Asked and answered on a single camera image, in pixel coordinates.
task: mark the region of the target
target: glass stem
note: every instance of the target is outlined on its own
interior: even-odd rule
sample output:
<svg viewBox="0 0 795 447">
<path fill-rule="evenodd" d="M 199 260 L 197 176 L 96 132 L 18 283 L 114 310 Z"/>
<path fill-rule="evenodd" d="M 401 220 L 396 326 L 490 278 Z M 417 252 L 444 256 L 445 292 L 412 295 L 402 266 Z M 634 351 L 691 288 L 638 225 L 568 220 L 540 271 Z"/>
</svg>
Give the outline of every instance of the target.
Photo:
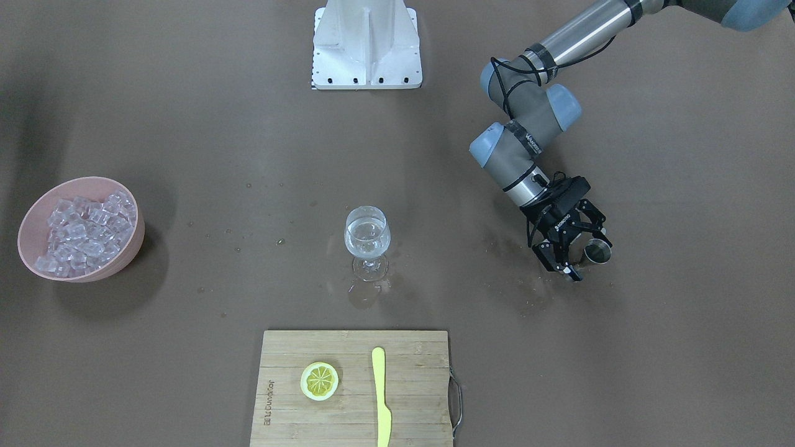
<svg viewBox="0 0 795 447">
<path fill-rule="evenodd" d="M 378 266 L 381 264 L 377 259 L 363 259 L 362 264 L 364 265 L 364 270 L 367 271 L 375 271 L 378 270 Z"/>
</svg>

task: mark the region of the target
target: water spill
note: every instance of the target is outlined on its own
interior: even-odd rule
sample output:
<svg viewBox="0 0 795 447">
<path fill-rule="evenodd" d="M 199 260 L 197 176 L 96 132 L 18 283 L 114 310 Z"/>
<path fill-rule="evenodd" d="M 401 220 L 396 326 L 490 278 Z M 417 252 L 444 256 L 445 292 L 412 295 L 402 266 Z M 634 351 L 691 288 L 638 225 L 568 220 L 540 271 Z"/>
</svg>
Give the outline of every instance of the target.
<svg viewBox="0 0 795 447">
<path fill-rule="evenodd" d="M 351 284 L 351 288 L 348 289 L 348 301 L 356 309 L 369 309 L 375 304 L 375 299 L 378 295 L 390 287 L 391 285 L 386 279 L 376 282 L 364 282 L 357 279 Z"/>
</svg>

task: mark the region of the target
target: wine glass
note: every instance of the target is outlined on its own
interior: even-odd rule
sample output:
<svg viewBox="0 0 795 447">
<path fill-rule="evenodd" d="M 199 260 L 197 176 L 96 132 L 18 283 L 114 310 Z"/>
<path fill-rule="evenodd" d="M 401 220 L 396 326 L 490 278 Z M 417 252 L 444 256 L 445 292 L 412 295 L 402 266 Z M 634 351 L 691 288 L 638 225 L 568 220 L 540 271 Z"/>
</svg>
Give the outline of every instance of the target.
<svg viewBox="0 0 795 447">
<path fill-rule="evenodd" d="M 363 281 L 384 277 L 389 263 L 384 252 L 392 235 L 384 213 L 371 206 L 351 211 L 345 221 L 345 246 L 354 255 L 353 273 Z"/>
</svg>

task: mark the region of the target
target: glass base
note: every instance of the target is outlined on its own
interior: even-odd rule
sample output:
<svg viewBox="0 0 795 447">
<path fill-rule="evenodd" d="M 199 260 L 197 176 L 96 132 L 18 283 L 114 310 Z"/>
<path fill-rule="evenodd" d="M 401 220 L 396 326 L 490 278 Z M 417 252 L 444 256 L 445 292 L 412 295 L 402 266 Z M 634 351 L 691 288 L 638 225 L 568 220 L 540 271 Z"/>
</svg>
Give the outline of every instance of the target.
<svg viewBox="0 0 795 447">
<path fill-rule="evenodd" d="M 383 255 L 375 259 L 353 258 L 353 274 L 362 281 L 377 281 L 386 276 L 389 265 L 386 256 Z"/>
</svg>

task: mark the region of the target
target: ice cube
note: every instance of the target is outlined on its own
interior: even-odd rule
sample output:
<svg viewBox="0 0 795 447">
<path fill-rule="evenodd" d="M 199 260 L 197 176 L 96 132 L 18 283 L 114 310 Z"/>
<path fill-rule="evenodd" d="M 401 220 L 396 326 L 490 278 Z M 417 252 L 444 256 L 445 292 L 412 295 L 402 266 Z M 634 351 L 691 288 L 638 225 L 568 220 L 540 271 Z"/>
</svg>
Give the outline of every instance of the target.
<svg viewBox="0 0 795 447">
<path fill-rule="evenodd" d="M 102 233 L 99 234 L 97 240 L 100 241 L 102 244 L 107 244 L 112 241 L 116 237 L 116 233 L 112 232 L 110 229 L 103 227 Z"/>
<path fill-rule="evenodd" d="M 88 219 L 100 225 L 107 224 L 107 220 L 110 219 L 111 216 L 112 215 L 106 212 L 104 208 L 93 208 L 88 213 Z"/>
<path fill-rule="evenodd" d="M 58 262 L 58 266 L 55 268 L 55 275 L 58 278 L 66 278 L 72 272 L 72 267 L 69 266 L 69 262 Z"/>
<path fill-rule="evenodd" d="M 75 212 L 80 214 L 80 217 L 87 218 L 88 217 L 88 205 L 91 204 L 91 201 L 85 197 L 77 196 L 72 203 L 75 205 Z"/>
<path fill-rule="evenodd" d="M 115 194 L 116 196 L 119 196 L 119 197 L 120 197 L 122 200 L 124 200 L 124 199 L 127 199 L 127 200 L 129 200 L 129 199 L 130 199 L 130 196 L 129 196 L 129 195 L 126 193 L 126 192 L 124 192 L 124 190 L 123 190 L 123 189 L 117 189 L 117 190 L 114 192 L 114 194 Z"/>
<path fill-rule="evenodd" d="M 95 256 L 87 256 L 86 267 L 91 271 L 97 270 L 100 267 L 99 260 Z"/>
<path fill-rule="evenodd" d="M 86 226 L 80 222 L 75 222 L 67 225 L 66 238 L 64 238 L 64 240 L 85 239 L 86 236 L 87 236 Z"/>
<path fill-rule="evenodd" d="M 132 236 L 132 235 L 133 235 L 133 228 L 132 227 L 127 227 L 126 229 L 124 229 L 124 230 L 120 231 L 119 233 L 117 233 L 115 240 L 118 241 L 118 246 L 119 247 L 124 247 L 124 244 L 126 244 L 127 241 L 130 240 L 130 236 Z"/>
<path fill-rule="evenodd" d="M 40 272 L 52 273 L 58 267 L 58 261 L 56 261 L 52 256 L 39 256 L 33 266 L 36 267 L 36 270 L 39 270 Z"/>
<path fill-rule="evenodd" d="M 69 265 L 72 266 L 73 269 L 84 269 L 86 268 L 86 254 L 82 251 L 76 251 L 72 255 L 72 259 L 69 260 Z"/>
<path fill-rule="evenodd" d="M 109 243 L 105 246 L 105 251 L 103 251 L 99 255 L 98 257 L 99 262 L 101 262 L 104 265 L 105 263 L 109 262 L 111 259 L 115 258 L 119 252 L 120 250 L 118 247 L 116 247 L 115 244 Z"/>
<path fill-rule="evenodd" d="M 105 199 L 105 203 L 106 204 L 117 204 L 118 205 L 121 202 L 122 202 L 122 198 L 120 197 L 120 195 L 116 194 L 115 192 L 109 194 L 108 197 Z"/>
<path fill-rule="evenodd" d="M 119 210 L 118 202 L 105 202 L 102 204 L 102 210 L 111 216 L 116 216 Z"/>
<path fill-rule="evenodd" d="M 97 239 L 102 230 L 105 229 L 105 227 L 102 225 L 99 225 L 96 222 L 91 222 L 90 220 L 88 220 L 84 225 L 86 226 L 86 237 L 89 239 Z"/>
<path fill-rule="evenodd" d="M 53 211 L 50 217 L 47 219 L 47 225 L 50 228 L 59 227 L 61 224 L 66 222 L 66 215 L 63 212 Z"/>
<path fill-rule="evenodd" d="M 63 241 L 64 239 L 67 239 L 69 236 L 66 233 L 66 227 L 53 228 L 52 237 L 56 241 Z"/>
<path fill-rule="evenodd" d="M 52 253 L 52 257 L 58 262 L 67 262 L 69 259 L 72 259 L 73 254 L 73 248 L 67 245 L 59 245 Z"/>
<path fill-rule="evenodd" d="M 69 248 L 73 249 L 73 250 L 79 250 L 80 244 L 82 244 L 84 242 L 86 242 L 86 239 L 71 239 L 71 240 L 63 241 L 62 244 L 65 245 L 66 247 L 69 247 Z"/>
<path fill-rule="evenodd" d="M 135 214 L 135 205 L 133 204 L 132 200 L 129 199 L 122 199 L 122 202 L 119 204 L 119 213 L 122 216 L 130 218 L 131 215 Z"/>
<path fill-rule="evenodd" d="M 95 240 L 87 240 L 82 242 L 80 245 L 77 246 L 77 249 L 82 251 L 88 256 L 97 257 L 100 253 L 103 252 L 105 247 Z"/>
<path fill-rule="evenodd" d="M 83 217 L 77 211 L 69 212 L 68 214 L 65 214 L 65 216 L 68 224 L 81 224 L 83 222 Z"/>
<path fill-rule="evenodd" d="M 69 200 L 58 199 L 58 203 L 55 205 L 55 210 L 58 212 L 63 212 L 64 214 L 68 214 L 69 212 L 75 211 L 75 204 Z"/>
<path fill-rule="evenodd" d="M 120 233 L 131 227 L 131 225 L 127 219 L 119 216 L 113 216 L 107 221 L 107 227 L 115 233 Z"/>
</svg>

